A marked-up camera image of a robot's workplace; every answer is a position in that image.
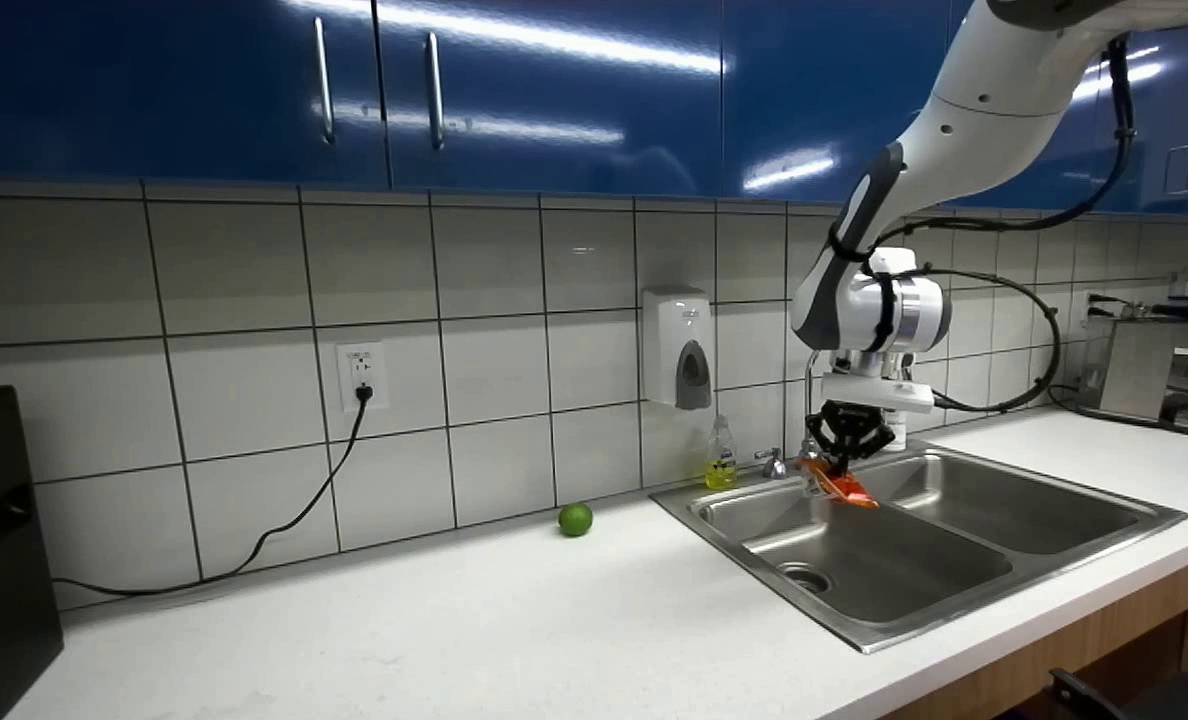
red object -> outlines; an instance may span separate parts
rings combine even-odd
[[[807,473],[833,499],[850,502],[850,507],[879,507],[879,502],[870,499],[870,491],[868,491],[850,473],[833,474],[833,468],[819,465],[819,460],[801,460],[801,468],[805,468],[805,473]]]

wall tile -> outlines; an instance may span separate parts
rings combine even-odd
[[[805,440],[805,417],[807,417],[807,384],[782,384],[788,391],[788,410],[782,410],[782,454],[801,454],[801,440]]]
[[[711,294],[711,210],[637,210],[637,279],[643,292]]]
[[[323,485],[328,465],[323,449],[296,449],[272,454],[241,454],[193,465],[193,502],[204,577],[230,570],[267,526],[288,522]],[[318,502],[296,522],[262,542],[252,567],[290,565],[308,555],[336,552],[336,514],[333,499]]]
[[[989,404],[1026,391],[1034,384],[1026,350],[994,350],[989,384]]]
[[[952,233],[952,267],[958,270],[994,270],[994,237],[991,233]]]
[[[323,440],[308,333],[193,335],[171,360],[186,460]]]
[[[0,197],[37,197],[37,198],[140,198],[140,184],[21,184],[0,178]]]
[[[1060,229],[1040,233],[1034,282],[1072,282],[1072,275],[1075,275],[1075,239]]]
[[[343,549],[427,536],[456,522],[444,433],[360,440],[336,480]]]
[[[150,203],[169,333],[308,323],[299,210],[288,203]]]
[[[1026,349],[1034,335],[1034,303],[1018,292],[994,292],[991,300],[991,350]]]
[[[451,426],[458,522],[552,507],[547,417]]]
[[[0,349],[0,384],[21,391],[37,480],[181,460],[154,340]]]
[[[181,468],[37,489],[44,552],[55,577],[112,586],[196,579],[186,489]],[[64,605],[102,600],[60,586]]]
[[[640,489],[637,404],[558,410],[555,433],[555,499],[597,499]]]
[[[456,191],[430,191],[430,206],[516,206],[530,210],[541,206],[535,197],[456,197]]]
[[[552,317],[552,406],[637,401],[637,317]]]
[[[160,335],[140,203],[0,198],[0,345]]]
[[[633,210],[544,210],[547,308],[637,308]]]
[[[1188,222],[1140,222],[1140,264],[1149,275],[1174,275],[1188,267]]]
[[[547,210],[633,210],[633,198],[602,198],[602,197],[541,197]]]
[[[788,321],[778,303],[716,308],[716,384],[737,388],[782,379],[782,326]]]
[[[142,184],[154,203],[296,203],[290,184]]]
[[[938,365],[917,365],[911,379],[942,391],[946,388],[946,365],[942,360]],[[909,433],[927,433],[927,426],[938,426],[942,421],[946,421],[946,410],[938,410],[938,406],[904,410]]]
[[[716,300],[782,300],[788,216],[716,216]]]
[[[1072,321],[1072,289],[1034,289],[1034,294],[1057,313],[1060,333],[1068,333]],[[1033,345],[1051,345],[1045,317],[1033,317]]]
[[[367,203],[367,206],[425,206],[427,191],[333,191],[333,189],[299,189],[304,203]]]
[[[444,323],[451,422],[547,410],[541,317]]]
[[[328,326],[318,333],[318,375],[328,436],[346,440],[354,417],[340,388],[340,349],[377,345],[378,349],[378,388],[365,406],[360,436],[441,426],[444,422],[444,384],[441,384],[441,335],[435,323],[372,323],[372,326]]]
[[[828,243],[833,210],[788,216],[788,294]]]
[[[782,384],[718,391],[718,417],[739,465],[758,465],[773,449],[782,450]]]
[[[640,410],[643,489],[696,480],[696,473],[716,450],[711,421],[716,421],[716,406],[672,410],[672,406],[643,404]]]
[[[991,357],[946,360],[946,395],[958,404],[991,401]],[[946,410],[946,422],[978,421],[977,410]]]
[[[952,292],[946,357],[991,349],[991,292]]]
[[[1034,250],[1040,250],[1034,233],[994,237],[994,275],[1007,275],[1026,289],[1034,279]]]
[[[544,308],[541,210],[435,206],[444,317]]]
[[[427,206],[304,206],[316,323],[430,321]]]

white tile wall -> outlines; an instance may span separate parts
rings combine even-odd
[[[640,289],[696,289],[711,294],[711,210],[637,210]]]
[[[547,313],[633,308],[633,210],[544,210]]]
[[[544,410],[544,317],[444,323],[444,367],[451,422]]]
[[[718,391],[718,417],[728,421],[737,460],[755,460],[773,449],[782,450],[782,388],[733,388]]]
[[[782,300],[782,210],[716,216],[716,300]]]
[[[416,433],[444,422],[441,384],[441,335],[435,323],[367,323],[367,326],[323,326],[318,371],[323,371],[323,421],[328,440],[346,440],[354,417],[340,388],[340,349],[378,349],[378,388],[365,406],[360,436]]]
[[[328,465],[323,449],[267,450],[267,454],[234,454],[193,465],[193,502],[196,502],[196,538],[204,577],[230,570],[252,542],[267,533],[299,514],[310,491],[323,485]],[[308,555],[336,552],[336,514],[333,499],[304,514],[304,522],[267,536],[267,549],[252,567],[290,565]]]
[[[171,360],[186,460],[323,440],[308,333],[193,335]]]
[[[680,480],[696,480],[700,465],[711,460],[711,421],[716,406],[672,410],[672,406],[640,406],[640,450],[643,450],[643,489],[664,489]]]
[[[304,206],[316,323],[430,321],[427,206]]]
[[[637,317],[552,317],[552,406],[637,401]]]
[[[169,333],[308,323],[290,203],[146,203]]]
[[[40,485],[47,565],[102,586],[196,579],[186,485],[181,468]]]
[[[544,417],[451,426],[458,522],[552,502],[552,433]]]
[[[181,465],[160,340],[0,349],[37,480]]]
[[[444,206],[430,222],[444,317],[544,308],[541,210]]]
[[[778,384],[788,345],[782,303],[725,303],[716,313],[716,384]]]
[[[0,345],[154,333],[142,203],[0,198]]]
[[[640,426],[637,404],[558,410],[555,440],[555,499],[597,499],[640,489]]]
[[[382,388],[336,491],[262,565],[689,480],[716,406],[745,460],[794,450],[807,350],[782,294],[828,222],[778,203],[0,184],[0,384],[22,395],[51,555],[102,584],[234,565],[343,450],[340,345],[377,345]],[[1162,294],[1188,267],[1174,218],[909,243],[1034,279],[1068,323],[1063,375],[1105,335],[1087,292]],[[637,401],[640,289],[711,292],[711,406]],[[1033,308],[952,292],[954,326],[917,375],[978,404],[1026,388],[1047,357]]]
[[[360,440],[336,480],[343,549],[444,533],[451,514],[451,474],[444,433]]]

power cord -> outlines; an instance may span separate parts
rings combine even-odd
[[[1060,313],[1047,308],[1033,289],[1017,282],[1007,275],[991,275],[991,270],[958,270],[958,267],[930,267],[930,264],[922,264],[917,270],[901,270],[896,279],[909,279],[909,275],[958,275],[958,279],[978,279],[978,282],[1010,289],[1010,292],[1026,294],[1040,308],[1040,317],[1047,323],[1047,335],[1051,335],[1047,365],[1045,365],[1040,379],[1026,391],[1018,391],[1010,401],[1000,401],[1000,404],[965,404],[965,401],[954,401],[954,395],[946,395],[946,391],[935,388],[935,406],[1000,410],[1005,417],[1005,410],[1010,410],[1018,404],[1033,404],[1034,395],[1047,395],[1057,388],[1060,360],[1063,360],[1063,333],[1060,333],[1060,321],[1057,321]]]
[[[262,526],[262,536],[249,549],[249,555],[234,567],[228,567],[218,577],[193,579],[193,584],[169,584],[169,586],[109,586],[109,584],[86,584],[86,579],[72,579],[72,577],[51,577],[51,584],[69,584],[69,586],[85,586],[85,590],[132,600],[132,596],[171,596],[171,590],[186,590],[186,586],[204,586],[204,584],[218,584],[218,579],[241,577],[249,565],[258,560],[258,552],[262,552],[262,542],[272,536],[299,526],[310,514],[310,507],[318,502],[318,497],[336,485],[336,474],[343,473],[343,465],[346,465],[346,454],[354,449],[354,436],[360,436],[360,422],[365,422],[365,406],[367,406],[372,395],[377,391],[367,384],[354,388],[354,421],[350,421],[350,433],[346,433],[346,444],[343,444],[340,465],[323,474],[323,485],[310,491],[310,499],[290,521],[282,521],[277,526]]]

green fruit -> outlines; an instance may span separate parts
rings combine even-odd
[[[558,502],[558,536],[589,536],[593,507],[589,502]]]

